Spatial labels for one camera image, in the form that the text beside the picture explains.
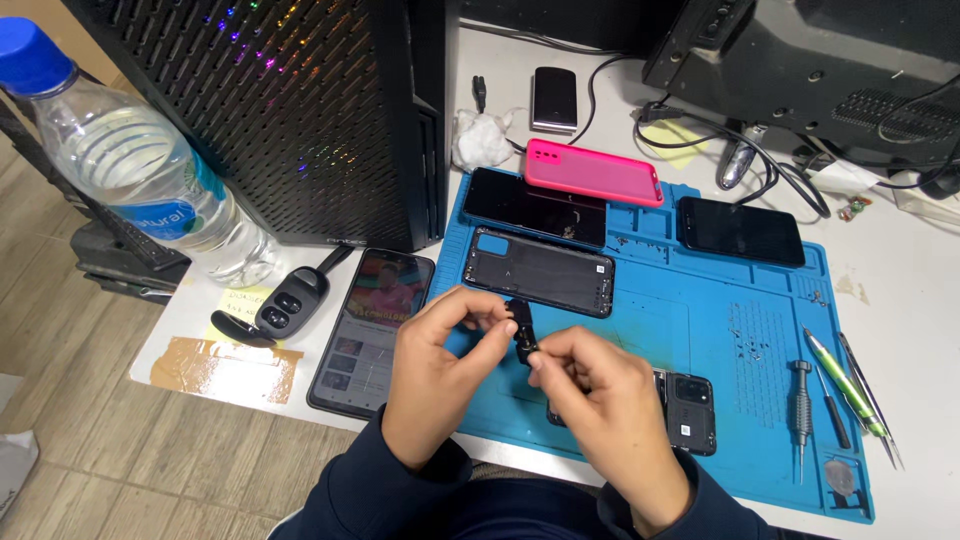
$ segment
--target antec logo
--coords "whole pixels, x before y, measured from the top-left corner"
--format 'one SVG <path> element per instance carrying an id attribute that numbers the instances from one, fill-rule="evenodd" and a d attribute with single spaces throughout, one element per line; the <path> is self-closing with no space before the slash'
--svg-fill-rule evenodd
<path id="1" fill-rule="evenodd" d="M 346 238 L 328 238 L 327 242 L 335 244 L 349 244 L 351 246 L 366 246 L 367 240 L 347 240 Z"/>

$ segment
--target smartphone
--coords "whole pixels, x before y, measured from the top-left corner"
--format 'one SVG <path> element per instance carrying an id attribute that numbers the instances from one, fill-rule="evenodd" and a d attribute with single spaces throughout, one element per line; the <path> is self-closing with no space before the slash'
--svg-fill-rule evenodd
<path id="1" fill-rule="evenodd" d="M 799 268 L 806 264 L 792 214 L 683 197 L 677 203 L 677 234 L 691 250 Z"/>
<path id="2" fill-rule="evenodd" d="M 666 374 L 663 413 L 670 444 L 692 454 L 717 451 L 713 385 L 709 380 L 681 373 Z"/>
<path id="3" fill-rule="evenodd" d="M 429 258 L 364 252 L 310 385 L 310 406 L 370 419 L 386 403 L 396 331 L 423 307 L 433 271 Z"/>
<path id="4" fill-rule="evenodd" d="M 560 67 L 534 72 L 530 129 L 573 134 L 577 131 L 577 75 Z"/>
<path id="5" fill-rule="evenodd" d="M 530 185 L 588 197 L 653 208 L 663 204 L 652 164 L 550 140 L 527 142 L 523 178 Z"/>
<path id="6" fill-rule="evenodd" d="M 613 259 L 477 227 L 464 282 L 602 319 L 613 304 Z"/>
<path id="7" fill-rule="evenodd" d="M 474 170 L 463 208 L 480 223 L 517 233 L 592 250 L 607 245 L 606 201 L 534 187 L 518 175 Z"/>

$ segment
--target sticky note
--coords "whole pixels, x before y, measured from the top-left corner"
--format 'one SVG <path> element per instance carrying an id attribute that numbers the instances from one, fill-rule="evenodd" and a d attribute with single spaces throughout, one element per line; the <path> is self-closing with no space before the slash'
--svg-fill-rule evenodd
<path id="1" fill-rule="evenodd" d="M 664 144 L 677 144 L 679 142 L 690 142 L 691 140 L 703 138 L 703 135 L 697 135 L 672 120 L 658 120 L 654 122 L 647 129 L 643 130 L 643 136 Z M 684 167 L 690 165 L 690 162 L 704 150 L 707 150 L 709 145 L 710 141 L 704 141 L 695 146 L 687 146 L 686 148 L 657 148 L 656 146 L 647 146 L 647 148 L 656 152 L 658 156 L 665 159 L 677 170 L 684 170 Z"/>
<path id="2" fill-rule="evenodd" d="M 254 317 L 256 317 L 256 313 L 260 310 L 260 306 L 270 297 L 270 293 L 272 292 L 274 292 L 273 289 L 261 285 L 244 287 L 242 289 L 227 289 L 220 298 L 217 309 L 221 309 L 238 319 L 252 323 Z M 236 341 L 226 337 L 214 328 L 212 324 L 207 325 L 204 339 L 236 343 Z M 280 347 L 282 342 L 277 341 L 276 345 Z"/>

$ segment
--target pink phone case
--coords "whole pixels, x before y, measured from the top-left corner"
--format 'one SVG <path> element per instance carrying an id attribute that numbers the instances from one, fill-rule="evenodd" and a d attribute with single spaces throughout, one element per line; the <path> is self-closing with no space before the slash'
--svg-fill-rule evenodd
<path id="1" fill-rule="evenodd" d="M 631 160 L 559 142 L 527 142 L 527 184 L 645 207 L 663 204 L 657 169 Z"/>

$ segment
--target dark sleeve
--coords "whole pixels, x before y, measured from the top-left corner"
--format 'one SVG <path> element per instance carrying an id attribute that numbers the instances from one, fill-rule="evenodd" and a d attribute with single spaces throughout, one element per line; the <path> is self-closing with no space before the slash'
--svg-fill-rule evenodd
<path id="1" fill-rule="evenodd" d="M 271 540 L 387 538 L 467 483 L 470 459 L 450 439 L 419 473 L 410 472 L 383 440 L 383 409 L 327 463 L 303 509 Z"/>
<path id="2" fill-rule="evenodd" d="M 720 487 L 699 463 L 687 452 L 674 450 L 684 468 L 686 477 L 696 488 L 693 505 L 677 523 L 649 540 L 712 540 L 738 538 L 768 540 L 767 523 L 753 510 L 743 507 Z M 640 535 L 634 530 L 630 505 L 609 484 L 600 490 L 597 500 L 600 521 L 618 540 L 635 540 Z"/>

